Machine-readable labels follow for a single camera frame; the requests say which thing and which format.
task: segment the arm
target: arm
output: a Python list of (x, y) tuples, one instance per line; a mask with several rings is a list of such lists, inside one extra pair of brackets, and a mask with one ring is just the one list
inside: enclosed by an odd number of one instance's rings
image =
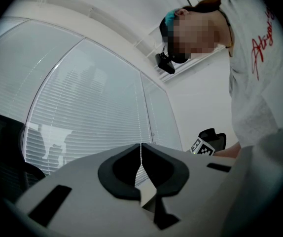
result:
[(237, 142), (235, 145), (233, 145), (230, 148), (215, 152), (213, 156), (220, 156), (220, 157), (231, 157), (236, 158), (238, 153), (240, 152), (240, 144)]

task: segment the window blind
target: window blind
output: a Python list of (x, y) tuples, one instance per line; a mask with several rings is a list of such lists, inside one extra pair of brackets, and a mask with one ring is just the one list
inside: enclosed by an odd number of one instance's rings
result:
[(59, 59), (82, 37), (34, 20), (0, 37), (0, 114), (25, 123), (34, 97)]
[(165, 91), (141, 74), (153, 142), (168, 148), (182, 150), (176, 120)]
[[(26, 161), (46, 174), (83, 156), (151, 142), (139, 71), (87, 39), (44, 82), (27, 126)], [(145, 178), (141, 168), (137, 183)]]

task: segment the ceiling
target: ceiling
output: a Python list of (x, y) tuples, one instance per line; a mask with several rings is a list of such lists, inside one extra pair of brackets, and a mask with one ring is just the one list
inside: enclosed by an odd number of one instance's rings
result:
[[(172, 9), (195, 5), (198, 0), (23, 0), (72, 9), (108, 26), (149, 59), (159, 77), (167, 73), (157, 67), (155, 54), (163, 48), (159, 24)], [(175, 68), (184, 65), (174, 64)]]

